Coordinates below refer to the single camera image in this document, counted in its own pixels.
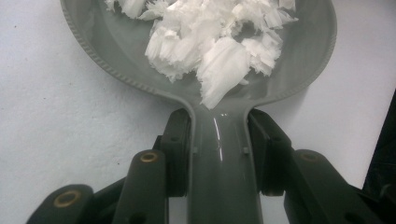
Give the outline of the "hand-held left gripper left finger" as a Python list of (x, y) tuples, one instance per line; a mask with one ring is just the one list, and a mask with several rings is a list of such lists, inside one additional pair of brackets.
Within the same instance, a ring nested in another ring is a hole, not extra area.
[(168, 224), (168, 199), (187, 191), (190, 127), (188, 112), (178, 109), (153, 148), (134, 155), (112, 224)]

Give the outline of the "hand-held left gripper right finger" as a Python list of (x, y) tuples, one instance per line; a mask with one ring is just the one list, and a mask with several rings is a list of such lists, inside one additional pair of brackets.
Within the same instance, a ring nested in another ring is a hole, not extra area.
[(331, 163), (313, 150), (298, 149), (266, 113), (248, 113), (259, 189), (284, 196), (290, 224), (384, 224)]

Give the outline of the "grey dustpan with orange lip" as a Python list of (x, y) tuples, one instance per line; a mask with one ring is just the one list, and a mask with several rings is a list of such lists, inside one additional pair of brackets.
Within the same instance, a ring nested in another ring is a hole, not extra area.
[(248, 134), (248, 112), (310, 85), (332, 56), (337, 21), (332, 0), (296, 0), (297, 21), (282, 31), (283, 49), (269, 77), (255, 72), (213, 109), (201, 103), (198, 80), (170, 82), (144, 52), (151, 22), (110, 12), (104, 0), (60, 0), (77, 42), (111, 76), (177, 101), (191, 116), (188, 224), (262, 224), (262, 208)]

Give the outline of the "pile of white paper scraps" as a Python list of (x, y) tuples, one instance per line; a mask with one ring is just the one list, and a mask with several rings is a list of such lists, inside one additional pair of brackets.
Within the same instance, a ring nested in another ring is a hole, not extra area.
[(127, 17), (152, 21), (145, 51), (170, 82), (195, 73), (201, 104), (214, 108), (253, 70), (269, 77), (280, 57), (277, 31), (298, 19), (295, 0), (104, 0)]

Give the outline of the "white table mat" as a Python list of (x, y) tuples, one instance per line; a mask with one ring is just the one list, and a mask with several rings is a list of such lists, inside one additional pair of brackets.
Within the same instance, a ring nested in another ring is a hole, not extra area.
[[(396, 0), (333, 5), (337, 41), (326, 69), (265, 111), (295, 148), (323, 154), (361, 187), (396, 91)], [(59, 0), (0, 0), (0, 224), (26, 224), (63, 186), (121, 179), (175, 109), (98, 67)]]

